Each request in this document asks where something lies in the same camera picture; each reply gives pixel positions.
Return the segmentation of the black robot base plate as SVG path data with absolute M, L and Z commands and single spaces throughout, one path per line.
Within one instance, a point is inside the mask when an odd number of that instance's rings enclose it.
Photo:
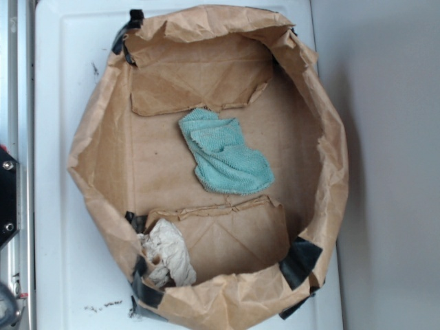
M 1 249 L 3 249 L 19 231 L 19 163 L 3 144 L 0 175 Z

